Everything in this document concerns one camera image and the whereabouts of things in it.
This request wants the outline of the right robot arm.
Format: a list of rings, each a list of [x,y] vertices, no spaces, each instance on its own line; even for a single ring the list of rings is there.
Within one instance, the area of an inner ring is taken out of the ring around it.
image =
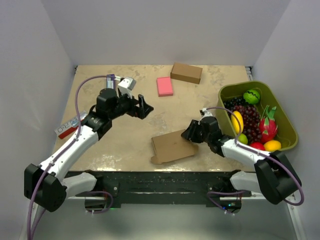
[[[254,168],[254,172],[235,171],[230,175],[222,185],[227,196],[233,197],[243,191],[261,193],[277,205],[298,191],[297,205],[304,202],[301,180],[282,151],[268,152],[240,143],[223,134],[213,116],[192,120],[181,137],[192,143],[206,143],[213,153]]]

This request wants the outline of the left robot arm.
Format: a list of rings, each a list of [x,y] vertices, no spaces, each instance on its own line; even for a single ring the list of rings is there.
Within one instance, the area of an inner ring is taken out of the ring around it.
[[[153,110],[141,94],[134,98],[110,88],[101,90],[77,132],[52,156],[24,170],[25,197],[31,204],[54,212],[69,197],[87,192],[99,196],[104,184],[95,173],[85,171],[73,177],[66,174],[111,129],[114,119],[127,114],[143,120]]]

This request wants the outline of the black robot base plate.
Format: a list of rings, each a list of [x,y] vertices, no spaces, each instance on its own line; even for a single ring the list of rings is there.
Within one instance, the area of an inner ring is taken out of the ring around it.
[[[86,197],[87,210],[101,209],[103,204],[120,208],[135,205],[222,205],[236,213],[241,209],[241,193],[232,187],[232,172],[197,171],[94,171],[98,178],[93,193],[79,193]]]

